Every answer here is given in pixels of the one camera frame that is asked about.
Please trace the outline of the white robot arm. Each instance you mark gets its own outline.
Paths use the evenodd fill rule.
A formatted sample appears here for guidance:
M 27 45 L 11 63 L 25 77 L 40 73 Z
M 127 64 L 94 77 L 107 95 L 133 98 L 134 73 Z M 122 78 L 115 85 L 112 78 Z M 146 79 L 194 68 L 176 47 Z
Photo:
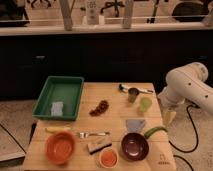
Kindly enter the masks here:
M 193 62 L 170 70 L 166 86 L 157 95 L 162 109 L 163 124 L 168 126 L 176 116 L 175 108 L 186 99 L 209 114 L 213 114 L 213 88 L 205 84 L 209 75 L 207 67 Z

